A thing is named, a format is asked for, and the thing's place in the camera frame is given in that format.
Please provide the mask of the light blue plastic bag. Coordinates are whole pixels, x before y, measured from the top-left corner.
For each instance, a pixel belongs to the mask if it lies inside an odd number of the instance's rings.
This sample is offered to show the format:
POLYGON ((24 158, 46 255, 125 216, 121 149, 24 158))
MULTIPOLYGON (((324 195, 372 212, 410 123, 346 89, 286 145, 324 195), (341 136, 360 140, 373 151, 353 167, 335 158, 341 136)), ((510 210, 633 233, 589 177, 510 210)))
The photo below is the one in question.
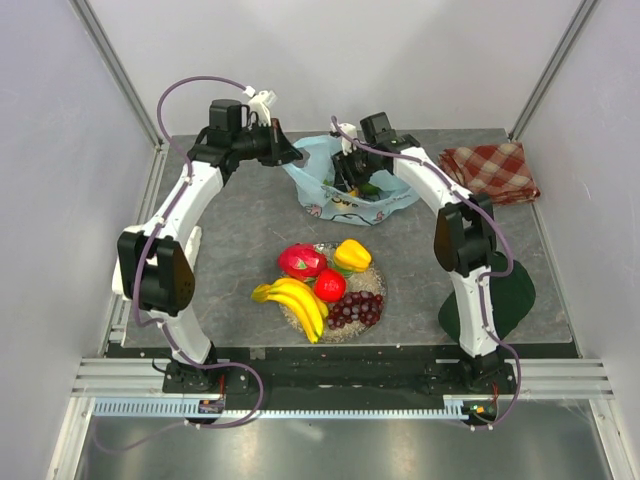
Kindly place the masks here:
POLYGON ((284 165, 283 169, 294 181, 299 204, 313 217, 374 226, 420 199, 409 185, 386 171, 374 173, 369 182, 380 189, 378 195, 342 192, 333 186, 331 161, 333 154, 342 151, 339 139, 330 135, 307 136, 293 145, 301 151, 303 159, 284 165))

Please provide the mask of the red fake tomato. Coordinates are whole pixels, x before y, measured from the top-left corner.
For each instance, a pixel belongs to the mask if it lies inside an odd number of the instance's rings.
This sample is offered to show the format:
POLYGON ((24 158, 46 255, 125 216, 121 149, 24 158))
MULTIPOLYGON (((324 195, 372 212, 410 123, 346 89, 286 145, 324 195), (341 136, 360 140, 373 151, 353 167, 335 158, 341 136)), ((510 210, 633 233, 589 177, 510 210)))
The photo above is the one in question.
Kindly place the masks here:
POLYGON ((335 303, 339 301, 347 289, 344 276, 331 268, 324 269, 316 278, 313 291, 322 301, 335 303))

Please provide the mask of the dark purple fake grapes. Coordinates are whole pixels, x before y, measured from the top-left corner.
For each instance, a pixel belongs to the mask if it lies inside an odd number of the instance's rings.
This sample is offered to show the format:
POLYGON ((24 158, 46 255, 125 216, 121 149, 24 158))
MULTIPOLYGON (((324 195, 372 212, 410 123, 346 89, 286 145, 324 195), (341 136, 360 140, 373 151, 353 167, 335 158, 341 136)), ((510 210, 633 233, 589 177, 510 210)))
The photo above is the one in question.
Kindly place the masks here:
POLYGON ((384 310, 385 298, 370 291, 347 292, 328 310, 325 320, 330 329, 341 329, 357 323, 365 327, 377 324, 384 310))

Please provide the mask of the red fake dragon fruit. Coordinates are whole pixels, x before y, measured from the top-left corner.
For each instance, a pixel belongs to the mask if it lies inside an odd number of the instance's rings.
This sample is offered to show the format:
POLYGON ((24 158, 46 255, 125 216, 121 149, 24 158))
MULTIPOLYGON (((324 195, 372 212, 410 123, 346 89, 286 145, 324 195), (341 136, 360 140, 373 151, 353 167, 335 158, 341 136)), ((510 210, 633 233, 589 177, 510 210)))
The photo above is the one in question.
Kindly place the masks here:
POLYGON ((283 273, 291 278, 307 282, 315 279, 328 267, 325 255, 312 244, 294 244, 285 248, 277 260, 283 273))

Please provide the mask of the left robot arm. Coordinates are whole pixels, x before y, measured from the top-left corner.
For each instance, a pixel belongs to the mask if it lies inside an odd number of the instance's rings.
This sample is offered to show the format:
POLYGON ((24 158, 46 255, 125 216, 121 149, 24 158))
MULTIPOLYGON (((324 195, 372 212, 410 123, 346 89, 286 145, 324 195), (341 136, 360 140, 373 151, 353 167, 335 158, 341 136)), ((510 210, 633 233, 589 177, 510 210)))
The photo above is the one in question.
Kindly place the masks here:
POLYGON ((219 383, 216 348, 192 307, 194 265, 204 210, 245 160, 278 167, 301 159, 270 107, 271 91, 247 103, 221 99, 209 107, 209 123, 186 154, 181 176, 160 209, 146 223, 126 228, 117 241, 113 288, 132 303, 139 326, 153 324, 165 336, 171 360, 167 393, 208 393, 219 383))

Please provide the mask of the yellow fake banana bunch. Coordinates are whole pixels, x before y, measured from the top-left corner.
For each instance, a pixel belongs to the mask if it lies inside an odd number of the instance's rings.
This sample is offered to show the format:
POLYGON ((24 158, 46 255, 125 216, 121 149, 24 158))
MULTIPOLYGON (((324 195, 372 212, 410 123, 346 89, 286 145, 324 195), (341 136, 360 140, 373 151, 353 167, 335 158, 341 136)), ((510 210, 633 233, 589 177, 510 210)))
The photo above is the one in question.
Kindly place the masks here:
POLYGON ((310 343, 317 344, 323 337, 324 321, 329 310, 306 283, 282 277, 272 284, 258 285, 251 293, 251 299, 258 303, 272 301, 288 308, 310 343))

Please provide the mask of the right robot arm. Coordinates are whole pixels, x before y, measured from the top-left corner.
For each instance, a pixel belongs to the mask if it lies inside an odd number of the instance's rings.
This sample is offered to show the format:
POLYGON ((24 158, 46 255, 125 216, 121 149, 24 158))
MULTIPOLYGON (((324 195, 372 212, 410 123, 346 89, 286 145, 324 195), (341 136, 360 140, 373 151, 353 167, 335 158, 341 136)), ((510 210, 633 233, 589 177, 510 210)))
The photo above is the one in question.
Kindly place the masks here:
POLYGON ((504 235, 491 200, 454 182, 413 136, 398 134, 384 112, 360 122, 362 140, 355 126, 336 117, 331 126, 341 137, 349 180, 361 185, 374 173, 387 171, 409 185, 436 215, 434 254, 449 274, 458 312, 457 343, 463 351, 458 381, 469 393, 483 392, 503 365, 490 278, 496 275, 491 259, 504 235))

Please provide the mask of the yellow fake bell pepper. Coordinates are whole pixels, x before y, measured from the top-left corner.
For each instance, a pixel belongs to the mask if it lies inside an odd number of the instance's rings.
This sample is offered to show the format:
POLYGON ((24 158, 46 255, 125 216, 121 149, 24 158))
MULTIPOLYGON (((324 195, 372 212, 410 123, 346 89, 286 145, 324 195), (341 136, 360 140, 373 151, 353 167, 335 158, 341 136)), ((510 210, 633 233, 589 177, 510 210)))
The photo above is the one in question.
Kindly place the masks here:
POLYGON ((340 269, 362 273, 369 268, 372 255, 357 240, 346 239, 336 248, 333 259, 340 269))

